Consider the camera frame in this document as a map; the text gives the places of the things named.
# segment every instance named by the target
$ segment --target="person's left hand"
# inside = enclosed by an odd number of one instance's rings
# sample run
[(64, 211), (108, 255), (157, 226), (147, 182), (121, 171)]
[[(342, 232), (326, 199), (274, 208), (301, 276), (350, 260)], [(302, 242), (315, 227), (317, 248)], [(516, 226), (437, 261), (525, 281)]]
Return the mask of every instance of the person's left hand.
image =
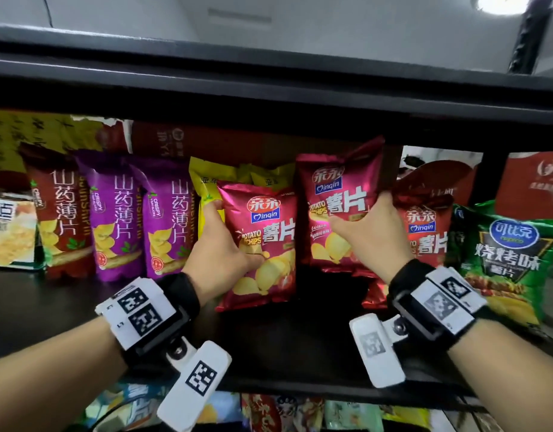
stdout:
[(260, 254), (244, 254), (238, 250), (217, 212), (222, 208), (220, 200), (203, 207), (205, 226), (183, 268), (191, 279), (201, 306), (230, 290), (237, 280), (265, 261)]

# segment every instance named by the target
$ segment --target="purple snack bag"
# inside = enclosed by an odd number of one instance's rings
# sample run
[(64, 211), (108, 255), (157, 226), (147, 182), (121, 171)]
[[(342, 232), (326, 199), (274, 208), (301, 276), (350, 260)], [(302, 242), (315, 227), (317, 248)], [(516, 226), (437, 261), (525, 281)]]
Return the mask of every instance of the purple snack bag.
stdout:
[(78, 150), (74, 157), (91, 191), (96, 272), (103, 282), (143, 274), (141, 187), (116, 154)]
[(195, 192), (188, 163), (127, 157), (142, 199), (146, 271), (150, 278), (180, 273), (195, 241)]

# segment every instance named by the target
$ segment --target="person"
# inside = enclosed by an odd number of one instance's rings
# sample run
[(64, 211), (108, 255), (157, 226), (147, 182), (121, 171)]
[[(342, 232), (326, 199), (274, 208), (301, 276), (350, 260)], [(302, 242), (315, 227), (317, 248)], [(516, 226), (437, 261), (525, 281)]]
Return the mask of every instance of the person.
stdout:
[[(264, 261), (238, 250), (218, 208), (216, 202), (205, 206), (202, 237), (183, 270), (201, 305)], [(389, 193), (362, 220), (333, 217), (330, 225), (387, 284), (413, 258)], [(477, 320), (448, 355), (505, 432), (553, 431), (551, 356), (486, 319)], [(0, 432), (60, 431), (126, 369), (103, 317), (1, 358)]]

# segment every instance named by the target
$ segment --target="wire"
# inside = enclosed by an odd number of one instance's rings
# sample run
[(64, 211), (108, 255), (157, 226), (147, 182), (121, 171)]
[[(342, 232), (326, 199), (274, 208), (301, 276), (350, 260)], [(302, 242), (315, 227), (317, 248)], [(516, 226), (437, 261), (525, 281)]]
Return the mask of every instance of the wire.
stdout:
[(468, 412), (470, 412), (470, 414), (472, 415), (472, 419), (474, 420), (474, 422), (476, 423), (476, 427), (478, 428), (479, 432), (484, 432), (483, 431), (483, 427), (482, 427), (482, 424), (480, 422), (480, 419), (476, 416), (476, 414), (474, 413), (474, 410), (472, 409), (472, 406), (468, 404), (467, 400), (464, 398), (464, 396), (460, 395), (459, 394), (459, 398), (460, 400), (462, 400), (462, 402), (468, 406)]
[[(128, 400), (123, 400), (118, 405), (113, 406), (111, 409), (109, 409), (107, 412), (105, 412), (103, 415), (101, 415), (101, 417), (97, 421), (95, 421), (90, 428), (88, 428), (88, 432), (93, 432), (94, 429), (97, 426), (99, 426), (100, 423), (102, 423), (110, 414), (112, 414), (115, 411), (121, 409), (123, 406), (130, 405), (133, 401), (137, 401), (137, 400), (140, 400), (140, 399), (147, 399), (146, 394), (143, 394), (143, 395), (140, 395), (140, 396), (135, 396), (135, 397), (132, 397), (131, 399), (128, 399)], [(162, 400), (163, 398), (162, 397), (151, 397), (151, 399), (152, 400)]]
[(49, 3), (47, 2), (47, 0), (43, 0), (43, 3), (44, 3), (45, 9), (47, 10), (47, 16), (49, 17), (49, 25), (51, 28), (54, 29), (54, 26), (52, 25), (52, 16), (51, 16), (51, 10), (49, 9)]

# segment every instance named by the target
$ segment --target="qr code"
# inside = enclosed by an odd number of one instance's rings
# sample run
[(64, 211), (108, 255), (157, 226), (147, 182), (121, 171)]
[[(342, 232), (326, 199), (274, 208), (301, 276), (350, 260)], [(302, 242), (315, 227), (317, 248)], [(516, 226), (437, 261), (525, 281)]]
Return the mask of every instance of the qr code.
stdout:
[(460, 281), (454, 277), (443, 280), (441, 285), (457, 298), (462, 298), (471, 291), (470, 288), (460, 283)]
[(143, 293), (143, 291), (140, 288), (135, 288), (127, 295), (124, 295), (123, 297), (119, 298), (117, 300), (117, 303), (121, 305), (121, 307), (124, 309), (124, 311), (127, 314), (130, 314), (136, 308), (138, 308), (139, 306), (143, 305), (148, 301), (149, 299), (146, 296), (146, 294)]
[(217, 372), (209, 367), (206, 363), (199, 361), (193, 372), (188, 376), (186, 385), (190, 386), (198, 392), (201, 396), (204, 396), (208, 390), (208, 387), (213, 383), (214, 378), (217, 376)]
[(387, 351), (382, 345), (381, 337), (376, 331), (366, 335), (360, 335), (359, 339), (362, 347), (365, 349), (367, 358), (372, 358), (373, 356), (380, 355)]
[(444, 320), (457, 309), (457, 305), (444, 292), (435, 292), (426, 302), (424, 307), (428, 309), (436, 318)]
[(154, 327), (162, 323), (163, 319), (150, 303), (142, 307), (134, 314), (129, 315), (129, 321), (134, 326), (136, 333), (143, 336)]

